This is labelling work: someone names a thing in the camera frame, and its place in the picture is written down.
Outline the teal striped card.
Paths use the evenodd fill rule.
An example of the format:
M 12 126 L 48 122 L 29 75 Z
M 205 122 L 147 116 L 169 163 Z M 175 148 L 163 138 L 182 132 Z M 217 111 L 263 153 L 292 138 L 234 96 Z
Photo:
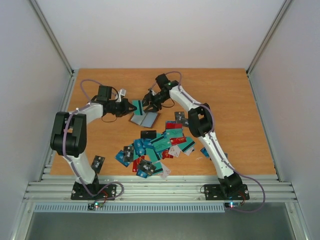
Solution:
M 136 110 L 134 110 L 134 115 L 136 116 L 142 116 L 144 114 L 143 105 L 141 100 L 133 100 L 132 104 L 136 107 Z

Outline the brown leather card holder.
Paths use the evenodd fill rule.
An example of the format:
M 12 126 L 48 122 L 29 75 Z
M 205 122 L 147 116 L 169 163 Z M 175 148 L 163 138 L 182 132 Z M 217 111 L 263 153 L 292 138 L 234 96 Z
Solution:
M 152 128 L 158 118 L 160 114 L 157 112 L 147 112 L 144 113 L 143 115 L 136 115 L 134 114 L 131 119 L 130 122 L 144 127 L 144 128 Z

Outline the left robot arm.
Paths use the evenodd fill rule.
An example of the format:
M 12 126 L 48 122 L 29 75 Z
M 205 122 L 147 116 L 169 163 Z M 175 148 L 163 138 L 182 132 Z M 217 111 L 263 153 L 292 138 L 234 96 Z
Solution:
M 66 160 L 76 176 L 76 186 L 89 199 L 96 199 L 101 187 L 85 153 L 87 125 L 106 114 L 120 118 L 138 109 L 127 98 L 122 98 L 118 91 L 112 99 L 114 90 L 112 86 L 100 85 L 97 95 L 89 98 L 86 105 L 72 112 L 57 112 L 53 123 L 50 147 Z

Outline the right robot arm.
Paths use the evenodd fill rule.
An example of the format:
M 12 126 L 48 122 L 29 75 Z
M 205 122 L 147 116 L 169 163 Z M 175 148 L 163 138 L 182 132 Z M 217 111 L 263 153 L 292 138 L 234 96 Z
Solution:
M 184 90 L 180 81 L 170 81 L 165 73 L 158 75 L 155 83 L 159 87 L 159 92 L 153 93 L 151 88 L 148 90 L 142 100 L 144 110 L 158 112 L 165 101 L 172 99 L 187 111 L 189 131 L 202 143 L 216 169 L 219 194 L 224 200 L 237 196 L 243 182 L 220 146 L 210 106 L 195 100 Z

